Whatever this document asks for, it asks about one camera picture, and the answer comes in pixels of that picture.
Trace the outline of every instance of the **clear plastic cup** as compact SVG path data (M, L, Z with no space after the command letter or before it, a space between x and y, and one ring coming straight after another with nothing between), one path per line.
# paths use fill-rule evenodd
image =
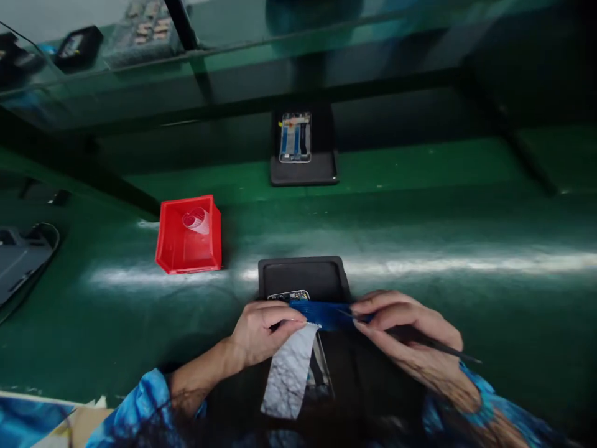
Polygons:
M189 230L202 235L207 235L210 232L210 214L200 207L185 213L182 217L182 223Z

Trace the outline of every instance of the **paper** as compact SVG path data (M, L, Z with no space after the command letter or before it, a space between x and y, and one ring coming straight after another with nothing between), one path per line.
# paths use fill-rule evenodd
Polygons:
M296 420L303 405L309 362L320 325L307 323L294 333L272 358L261 412L270 417Z

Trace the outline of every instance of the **green workbench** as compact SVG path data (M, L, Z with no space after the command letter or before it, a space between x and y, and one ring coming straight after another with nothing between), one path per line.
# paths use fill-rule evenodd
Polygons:
M260 259L338 255L355 297L411 294L462 331L501 394L577 437L588 430L594 196L547 197L491 138L344 154L333 187L273 189L268 166L128 178L159 200L215 195L224 266L210 273L166 275L154 262L158 223L78 197L28 205L5 190L15 225L55 223L63 243L0 326L0 389L81 402L103 394L115 406L144 372L232 331L256 297Z

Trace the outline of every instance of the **phone display assembly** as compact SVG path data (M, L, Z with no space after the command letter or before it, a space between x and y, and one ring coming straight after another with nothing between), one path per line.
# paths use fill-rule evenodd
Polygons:
M280 294L272 294L267 297L267 300L280 300L282 302L290 303L292 300L311 300L309 293L304 289L299 291L281 292Z
M280 300L286 303L290 301L310 301L309 293L304 289L299 291L281 292L271 294L267 300ZM334 388L331 383L328 362L323 352L322 340L319 332L315 336L311 362L309 363L309 374L307 376L307 388L305 389L305 406L321 406L332 403L334 400Z
M311 161L311 113L294 112L282 116L280 126L281 163L309 163Z

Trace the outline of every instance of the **hand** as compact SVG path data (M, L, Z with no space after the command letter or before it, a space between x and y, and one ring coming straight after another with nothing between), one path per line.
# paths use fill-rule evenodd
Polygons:
M224 342L238 370L258 364L275 354L307 318L281 301L250 302L244 307L232 336ZM280 326L272 331L270 327Z
M397 291L370 292L352 304L351 309L354 315L375 313L370 323L355 320L354 324L401 369L461 411L478 409L479 391L460 370L457 357L417 343L400 343L384 331L395 325L412 325L429 337L462 351L464 345L459 331L441 314Z

